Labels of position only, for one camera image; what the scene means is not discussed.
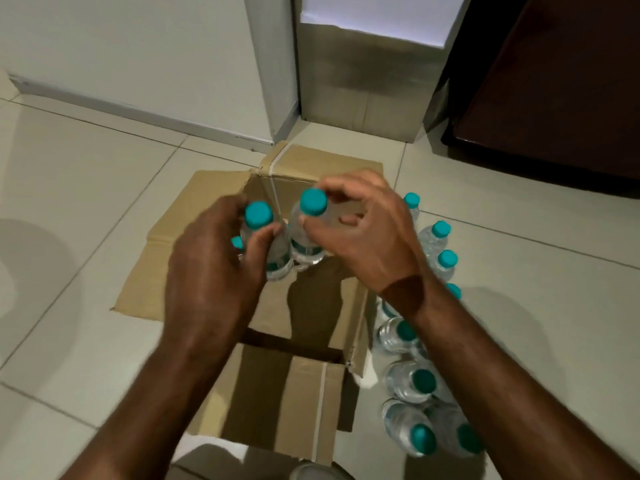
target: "open cardboard box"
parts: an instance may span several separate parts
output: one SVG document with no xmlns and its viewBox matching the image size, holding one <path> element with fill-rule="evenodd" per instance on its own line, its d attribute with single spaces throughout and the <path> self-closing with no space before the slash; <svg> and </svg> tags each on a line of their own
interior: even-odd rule
<svg viewBox="0 0 640 480">
<path fill-rule="evenodd" d="M 377 162 L 281 142 L 258 170 L 197 171 L 149 231 L 114 310 L 163 319 L 172 245 L 218 197 L 242 191 L 288 219 L 315 181 L 362 168 L 382 173 Z M 349 206 L 332 208 L 335 225 Z M 331 464 L 344 371 L 362 375 L 374 308 L 373 295 L 334 256 L 267 283 L 249 330 L 188 431 Z"/>
</svg>

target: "white tiled floor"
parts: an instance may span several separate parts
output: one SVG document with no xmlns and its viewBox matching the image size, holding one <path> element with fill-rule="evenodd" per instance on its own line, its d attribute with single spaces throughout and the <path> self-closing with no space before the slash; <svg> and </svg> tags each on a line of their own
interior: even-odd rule
<svg viewBox="0 0 640 480">
<path fill-rule="evenodd" d="M 160 332 L 109 311 L 148 229 L 195 170 L 247 169 L 263 155 L 36 96 L 6 100 L 14 96 L 0 77 L 0 363 L 9 358 L 0 477 L 54 479 Z M 422 195 L 433 214 L 423 212 L 421 225 L 449 217 L 466 306 L 606 441 L 640 459 L 639 201 L 448 160 L 426 136 L 405 145 L 299 121 L 292 137 L 381 161 L 399 192 Z M 387 362 L 373 355 L 336 461 L 357 480 L 480 478 L 481 461 L 407 460 L 386 439 L 377 377 Z M 178 464 L 218 480 L 217 462 L 228 458 L 207 464 L 209 456 Z M 239 460 L 229 461 L 236 477 Z M 497 477 L 490 462 L 486 477 Z M 178 468 L 168 478 L 192 480 Z"/>
</svg>

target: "right hand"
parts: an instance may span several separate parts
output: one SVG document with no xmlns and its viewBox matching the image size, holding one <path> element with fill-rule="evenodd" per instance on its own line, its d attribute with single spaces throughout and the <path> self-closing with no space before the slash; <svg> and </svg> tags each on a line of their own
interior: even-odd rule
<svg viewBox="0 0 640 480">
<path fill-rule="evenodd" d="M 340 256 L 356 277 L 377 294 L 428 268 L 409 209 L 380 174 L 372 170 L 325 177 L 316 187 L 333 202 L 358 200 L 365 213 L 340 218 L 332 226 L 302 216 L 312 241 Z"/>
</svg>

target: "wall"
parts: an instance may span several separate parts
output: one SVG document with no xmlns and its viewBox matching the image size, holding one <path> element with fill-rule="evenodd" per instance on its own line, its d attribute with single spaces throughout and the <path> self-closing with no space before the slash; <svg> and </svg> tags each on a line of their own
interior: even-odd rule
<svg viewBox="0 0 640 480">
<path fill-rule="evenodd" d="M 291 0 L 244 0 L 244 4 L 273 136 L 298 104 Z"/>
<path fill-rule="evenodd" d="M 2 0 L 0 40 L 13 75 L 271 140 L 244 0 Z"/>
</svg>

